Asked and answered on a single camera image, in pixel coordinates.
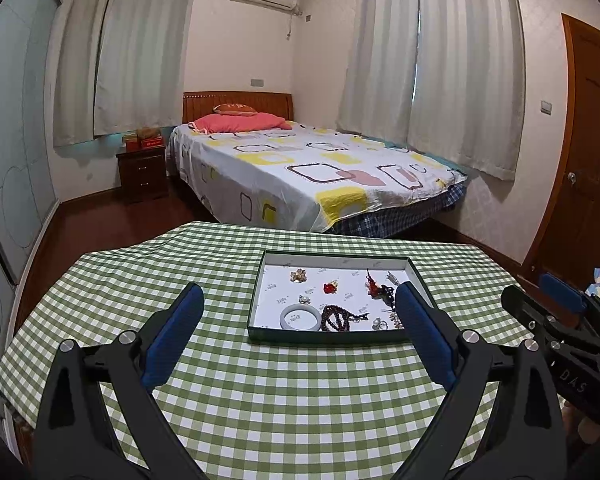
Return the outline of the person's hand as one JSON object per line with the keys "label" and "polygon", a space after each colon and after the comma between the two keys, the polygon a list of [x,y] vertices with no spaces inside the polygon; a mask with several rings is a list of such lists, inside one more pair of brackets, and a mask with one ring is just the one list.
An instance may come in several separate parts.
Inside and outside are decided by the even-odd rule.
{"label": "person's hand", "polygon": [[562,422],[568,436],[577,436],[587,445],[600,440],[600,425],[586,417],[569,401],[562,404]]}

